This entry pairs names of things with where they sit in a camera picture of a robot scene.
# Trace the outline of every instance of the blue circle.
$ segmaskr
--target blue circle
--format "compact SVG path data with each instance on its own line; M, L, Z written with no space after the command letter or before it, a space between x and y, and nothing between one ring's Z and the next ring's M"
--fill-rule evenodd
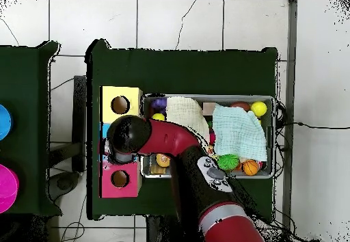
M11 124L10 113L3 105L0 105L0 141L10 132Z

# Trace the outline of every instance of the cloth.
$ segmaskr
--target cloth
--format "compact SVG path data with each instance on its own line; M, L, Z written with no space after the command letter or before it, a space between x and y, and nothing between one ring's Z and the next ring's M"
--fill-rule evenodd
M216 104L213 130L216 154L235 154L255 161L267 161L265 134L253 111Z
M209 126L202 115L202 108L192 98L174 96L167 99L167 122L187 127L194 133L203 148L209 144Z

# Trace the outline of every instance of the dark green tabletop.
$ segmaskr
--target dark green tabletop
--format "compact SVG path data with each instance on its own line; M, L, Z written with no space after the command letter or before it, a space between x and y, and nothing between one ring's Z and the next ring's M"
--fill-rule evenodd
M12 114L14 126L0 141L0 163L18 175L19 191L6 213L56 215L47 197L49 62L59 44L39 47L0 46L0 103Z
M275 96L275 48L256 51L152 51L109 49L95 40L86 52L88 105L87 142L92 141L88 174L88 215L175 214L169 179L144 178L137 198L98 197L99 87L138 87L143 93L241 94ZM248 207L272 219L273 179L241 179Z

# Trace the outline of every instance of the green spiky ball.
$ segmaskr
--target green spiky ball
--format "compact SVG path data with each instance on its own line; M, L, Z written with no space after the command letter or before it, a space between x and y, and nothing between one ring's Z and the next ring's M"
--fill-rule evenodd
M224 171L233 170L239 164L239 157L234 154L224 154L217 160L217 165Z

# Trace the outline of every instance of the yellow block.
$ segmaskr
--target yellow block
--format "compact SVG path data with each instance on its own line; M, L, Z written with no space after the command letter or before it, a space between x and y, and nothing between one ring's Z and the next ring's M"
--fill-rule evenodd
M116 114L111 108L112 100L115 97L124 96L130 102L130 109L124 114ZM112 123L120 116L139 116L139 102L142 91L139 88L124 88L114 86L102 87L102 121L104 123Z

